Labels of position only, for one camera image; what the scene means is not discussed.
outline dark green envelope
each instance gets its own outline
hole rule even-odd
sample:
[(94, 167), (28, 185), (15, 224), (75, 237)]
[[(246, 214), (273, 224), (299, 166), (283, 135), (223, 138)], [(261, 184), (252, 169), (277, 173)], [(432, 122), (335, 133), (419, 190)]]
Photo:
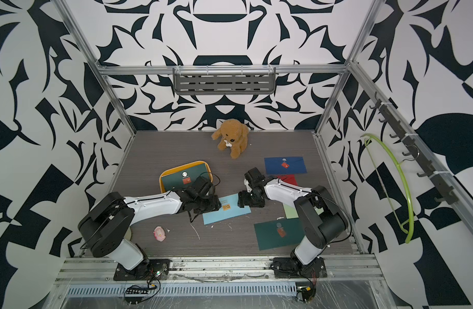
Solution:
[(254, 229), (259, 250), (299, 244), (305, 236), (298, 218), (257, 223), (254, 224)]

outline blue envelope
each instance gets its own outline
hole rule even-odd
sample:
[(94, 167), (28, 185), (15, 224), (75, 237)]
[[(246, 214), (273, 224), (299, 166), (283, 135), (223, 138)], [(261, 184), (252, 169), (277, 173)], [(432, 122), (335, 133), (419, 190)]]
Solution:
[(267, 175), (306, 174), (303, 157), (264, 158)]
[(238, 207), (238, 193), (221, 197), (219, 201), (221, 208), (218, 211), (202, 214), (205, 225), (250, 213), (250, 207)]

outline mounting plate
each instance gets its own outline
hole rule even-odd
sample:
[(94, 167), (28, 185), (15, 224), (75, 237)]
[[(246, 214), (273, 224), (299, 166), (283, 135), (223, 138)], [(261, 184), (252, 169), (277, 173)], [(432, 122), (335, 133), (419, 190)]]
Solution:
[[(291, 261), (290, 257), (275, 257), (272, 259), (272, 264), (278, 262), (281, 265), (286, 265)], [(326, 265), (324, 264), (324, 259), (318, 257), (312, 263), (308, 264), (302, 269), (302, 275), (307, 278), (312, 278), (312, 273), (316, 272), (317, 278), (327, 278)], [(300, 276), (290, 274), (289, 272), (274, 270), (274, 276), (279, 279), (283, 278), (301, 278)]]
[[(159, 271), (160, 269), (162, 269), (163, 264), (166, 264), (167, 268), (164, 271), (164, 274), (168, 274), (171, 260), (152, 259), (149, 261), (150, 261), (150, 265), (153, 268), (153, 272)], [(142, 264), (140, 264), (134, 270), (126, 270), (121, 264), (118, 264), (118, 267), (116, 267), (113, 280), (114, 281), (136, 281), (136, 280), (146, 279), (146, 272), (147, 272), (146, 265), (142, 266)]]

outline black cable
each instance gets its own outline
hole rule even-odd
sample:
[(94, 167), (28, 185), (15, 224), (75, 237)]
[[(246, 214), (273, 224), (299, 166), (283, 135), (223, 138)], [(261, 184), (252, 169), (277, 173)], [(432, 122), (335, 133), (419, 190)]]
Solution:
[(217, 186), (218, 184), (221, 183), (221, 178), (219, 178), (219, 176), (217, 176), (217, 175), (214, 174), (213, 172), (211, 172), (211, 171), (205, 171), (205, 172), (203, 172), (202, 174), (205, 174), (205, 173), (212, 174), (213, 176), (216, 176), (216, 177), (218, 178), (219, 182), (218, 182), (217, 184), (215, 184), (214, 186)]
[(92, 248), (93, 246), (95, 246), (95, 244), (97, 244), (97, 242), (99, 241), (99, 239), (97, 239), (97, 241), (92, 245), (92, 246), (89, 246), (87, 245), (88, 242), (92, 239), (92, 237), (94, 237), (94, 235), (101, 229), (101, 227), (104, 225), (104, 223), (106, 223), (106, 221), (109, 219), (110, 216), (115, 216), (117, 213), (119, 213), (121, 210), (120, 207), (117, 208), (116, 212), (114, 214), (111, 214), (109, 216), (106, 217), (106, 219), (104, 219), (104, 221), (99, 225), (99, 227), (97, 227), (97, 230), (95, 230), (95, 232), (92, 234), (91, 237), (89, 237), (81, 246), (80, 246), (80, 249), (79, 250), (84, 250), (84, 249), (87, 249), (87, 248)]
[[(279, 182), (279, 180), (280, 180), (280, 179), (278, 178), (278, 183), (280, 183), (281, 185), (283, 185), (283, 186), (285, 186), (285, 187), (288, 187), (288, 188), (291, 188), (291, 189), (299, 190), (299, 189), (297, 189), (297, 188), (290, 187), (289, 185), (286, 185), (286, 184), (285, 184), (286, 182), (285, 182), (285, 183)], [(346, 216), (346, 218), (347, 218), (347, 220), (348, 220), (348, 225), (350, 226), (350, 233), (348, 234), (347, 237), (345, 237), (345, 238), (343, 238), (343, 239), (341, 239), (341, 240), (332, 241), (332, 242), (330, 242), (330, 244), (335, 243), (335, 242), (342, 242), (342, 241), (345, 241), (345, 240), (347, 240), (348, 238), (350, 238), (350, 237), (352, 236), (352, 231), (353, 231), (353, 229), (352, 229), (352, 224), (351, 224), (351, 222), (350, 222), (350, 217), (348, 216), (348, 213), (347, 213), (341, 206), (339, 206), (335, 201), (332, 201), (332, 200), (328, 199), (327, 197), (324, 197), (324, 196), (320, 195), (318, 192), (305, 191), (305, 190), (302, 190), (302, 191), (305, 192), (305, 193), (310, 193), (310, 194), (319, 196), (320, 198), (322, 198), (322, 199), (324, 199), (324, 200), (330, 201), (330, 202), (333, 203), (334, 205), (338, 206), (338, 208), (345, 214), (345, 216)]]
[[(159, 274), (157, 277), (151, 277), (152, 274), (151, 274), (150, 276), (148, 276), (148, 277), (147, 277), (147, 281), (146, 281), (146, 283), (147, 283), (147, 287), (146, 287), (146, 288), (142, 288), (141, 286), (136, 285), (136, 284), (134, 284), (134, 285), (132, 285), (132, 286), (129, 287), (129, 288), (135, 287), (135, 288), (138, 288), (138, 289), (143, 290), (143, 291), (146, 291), (146, 292), (152, 291), (153, 289), (157, 289), (156, 293), (154, 293), (153, 295), (151, 295), (150, 297), (148, 297), (148, 298), (146, 298), (146, 299), (141, 300), (140, 302), (136, 302), (136, 303), (135, 303), (136, 305), (138, 305), (138, 304), (140, 304), (140, 303), (142, 303), (142, 302), (144, 302), (144, 301), (150, 300), (151, 298), (153, 298), (154, 296), (156, 296), (157, 293), (159, 293), (159, 291), (161, 290), (161, 282), (159, 281), (158, 278), (160, 277), (161, 274)], [(152, 281), (154, 281), (154, 280), (156, 280), (156, 281), (159, 283), (159, 285), (158, 285), (156, 288), (151, 288), (151, 287), (150, 287), (150, 286), (151, 286), (151, 283), (152, 283)], [(123, 293), (123, 299), (125, 300), (125, 302), (131, 304), (131, 302), (127, 301), (127, 298), (126, 298), (126, 293), (127, 293), (127, 290), (128, 290), (128, 289), (125, 289), (125, 291), (124, 291), (124, 293)]]
[[(277, 271), (281, 271), (281, 272), (285, 272), (285, 273), (289, 273), (289, 274), (292, 274), (292, 275), (295, 275), (295, 276), (299, 276), (301, 278), (304, 278), (304, 279), (307, 279), (309, 282), (310, 282), (310, 287), (311, 289), (313, 289), (313, 294), (315, 295), (316, 294), (316, 286), (314, 285), (314, 283), (312, 283), (312, 280), (308, 279), (306, 276), (302, 275), (299, 271), (298, 272), (295, 272), (295, 271), (291, 271), (291, 270), (281, 270), (281, 269), (275, 269), (273, 267), (269, 267), (270, 269), (272, 270), (277, 270)], [(305, 301), (304, 299), (299, 299), (298, 298), (298, 293), (300, 293), (300, 291), (297, 292), (297, 294), (295, 295), (295, 298), (302, 302), (302, 303), (307, 303), (307, 301)]]
[(141, 200), (134, 200), (134, 201), (131, 201), (129, 203), (127, 203), (127, 205), (131, 204), (131, 203), (137, 203), (137, 202), (143, 202), (143, 201), (150, 201), (150, 200), (158, 200), (160, 198), (165, 198), (168, 194), (170, 194), (172, 192), (172, 190), (169, 190), (167, 193), (165, 193), (163, 196), (160, 196), (160, 197), (154, 197), (154, 198), (144, 198), (144, 199), (141, 199)]

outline cable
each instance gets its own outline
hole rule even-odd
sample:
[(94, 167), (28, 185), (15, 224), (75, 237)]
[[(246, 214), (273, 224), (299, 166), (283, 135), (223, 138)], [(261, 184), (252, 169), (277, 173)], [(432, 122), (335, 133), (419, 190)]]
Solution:
[(165, 198), (168, 194), (170, 194), (172, 192), (172, 190), (169, 190), (166, 194), (164, 194), (163, 196), (160, 196), (160, 197), (154, 197), (154, 198), (144, 198), (142, 200), (134, 200), (134, 201), (131, 201), (129, 203), (127, 203), (127, 205), (131, 204), (131, 203), (138, 203), (138, 202), (143, 202), (143, 201), (150, 201), (150, 200), (158, 200), (160, 198)]
[[(299, 276), (301, 278), (304, 278), (304, 279), (307, 279), (309, 282), (310, 282), (310, 286), (311, 286), (311, 289), (312, 289), (312, 297), (314, 297), (314, 295), (316, 294), (316, 285), (310, 280), (308, 279), (306, 276), (302, 275), (299, 271), (298, 272), (295, 272), (295, 271), (291, 271), (291, 270), (281, 270), (281, 269), (275, 269), (273, 268), (272, 266), (269, 267), (270, 269), (272, 270), (276, 270), (276, 271), (281, 271), (281, 272), (285, 272), (285, 273), (289, 273), (289, 274), (292, 274), (292, 275), (295, 275), (295, 276)], [(304, 299), (299, 299), (298, 298), (298, 293), (300, 293), (301, 291), (298, 291), (297, 294), (295, 295), (295, 298), (299, 301), (299, 302), (302, 302), (304, 304), (307, 303), (306, 300)]]
[[(146, 292), (152, 291), (152, 290), (154, 290), (154, 289), (157, 289), (156, 293), (154, 293), (153, 295), (151, 295), (150, 297), (148, 297), (148, 298), (146, 298), (146, 299), (141, 300), (140, 302), (136, 302), (136, 303), (135, 303), (136, 305), (138, 305), (138, 304), (140, 304), (140, 303), (142, 303), (142, 302), (144, 302), (144, 301), (150, 300), (151, 298), (153, 298), (154, 296), (156, 296), (156, 295), (159, 293), (159, 291), (161, 290), (161, 282), (159, 281), (159, 277), (161, 276), (161, 274), (162, 274), (164, 271), (161, 272), (158, 276), (151, 278), (151, 276), (153, 275), (153, 271), (154, 271), (154, 270), (151, 269), (151, 270), (150, 270), (150, 275), (147, 277), (147, 281), (146, 281), (147, 287), (146, 287), (146, 288), (142, 288), (141, 286), (136, 285), (136, 284), (134, 284), (134, 285), (132, 285), (132, 286), (129, 287), (129, 288), (135, 287), (135, 288), (138, 288), (139, 290), (143, 290), (143, 291), (146, 291)], [(152, 281), (154, 281), (154, 280), (156, 280), (156, 281), (159, 283), (159, 285), (158, 285), (157, 287), (151, 288), (151, 287), (150, 287), (150, 286), (151, 286), (151, 283), (152, 283)], [(128, 290), (129, 288), (125, 289), (125, 291), (123, 292), (123, 300), (124, 300), (125, 302), (127, 302), (128, 304), (131, 305), (131, 302), (127, 301), (127, 298), (126, 298), (126, 293), (127, 293), (127, 290)]]
[(106, 221), (109, 219), (110, 216), (115, 216), (116, 214), (118, 214), (120, 212), (121, 208), (118, 207), (116, 208), (116, 212), (114, 214), (111, 214), (109, 216), (107, 216), (104, 221), (99, 225), (99, 227), (97, 227), (97, 230), (95, 230), (95, 232), (92, 234), (91, 237), (89, 237), (81, 246), (80, 246), (80, 249), (79, 250), (84, 250), (84, 249), (87, 249), (87, 248), (92, 248), (93, 246), (95, 246), (95, 244), (97, 244), (97, 242), (99, 241), (99, 239), (97, 239), (97, 241), (92, 245), (92, 246), (89, 246), (87, 245), (88, 242), (92, 239), (92, 237), (94, 237), (94, 235), (101, 229), (101, 227), (104, 225), (104, 223), (106, 223)]
[(205, 171), (205, 172), (203, 172), (202, 174), (205, 174), (205, 173), (212, 174), (213, 176), (216, 176), (216, 177), (218, 178), (219, 182), (218, 182), (217, 184), (215, 184), (214, 186), (217, 186), (218, 184), (221, 183), (221, 178), (219, 178), (219, 176), (217, 176), (217, 175), (214, 174), (213, 172), (211, 172), (211, 171)]
[[(278, 182), (279, 184), (281, 184), (281, 185), (283, 185), (283, 186), (285, 186), (285, 187), (291, 188), (291, 189), (299, 190), (299, 189), (297, 189), (297, 188), (290, 187), (289, 185), (286, 185), (286, 184), (285, 184), (286, 182), (283, 183), (283, 182), (280, 182), (279, 180), (280, 180), (280, 179), (278, 178), (278, 181), (277, 181), (277, 182)], [(305, 191), (305, 190), (301, 190), (301, 191), (302, 191), (302, 192), (305, 192), (305, 193), (310, 193), (310, 194), (312, 194), (312, 195), (319, 196), (320, 198), (322, 198), (322, 199), (324, 199), (324, 200), (326, 200), (326, 201), (330, 201), (330, 202), (333, 203), (334, 205), (338, 206), (338, 208), (345, 214), (346, 218), (348, 219), (348, 225), (350, 226), (350, 233), (348, 234), (348, 236), (345, 237), (345, 238), (343, 238), (343, 239), (341, 239), (341, 240), (332, 241), (332, 242), (330, 242), (330, 244), (336, 243), (336, 242), (345, 241), (345, 240), (347, 240), (348, 238), (350, 238), (350, 237), (352, 236), (352, 231), (353, 231), (353, 229), (352, 229), (352, 224), (351, 224), (351, 222), (350, 222), (350, 217), (348, 216), (348, 213), (347, 213), (342, 207), (340, 207), (335, 201), (332, 201), (332, 200), (328, 199), (327, 197), (324, 197), (324, 196), (320, 195), (320, 194), (319, 194), (318, 192), (316, 192), (316, 191)]]
[(244, 277), (250, 277), (250, 278), (260, 278), (260, 277), (264, 277), (265, 274), (263, 275), (260, 275), (260, 276), (250, 276), (250, 275), (247, 275), (247, 274), (244, 274), (243, 276), (241, 277), (238, 277), (238, 278), (234, 278), (234, 279), (230, 279), (230, 280), (202, 280), (202, 279), (197, 279), (197, 278), (194, 278), (194, 277), (187, 277), (187, 276), (184, 276), (184, 275), (178, 275), (180, 277), (183, 277), (183, 278), (186, 278), (186, 279), (190, 279), (190, 280), (195, 280), (195, 281), (198, 281), (198, 282), (212, 282), (212, 283), (217, 283), (217, 282), (229, 282), (229, 281), (234, 281), (234, 280), (240, 280), (240, 279), (243, 279)]

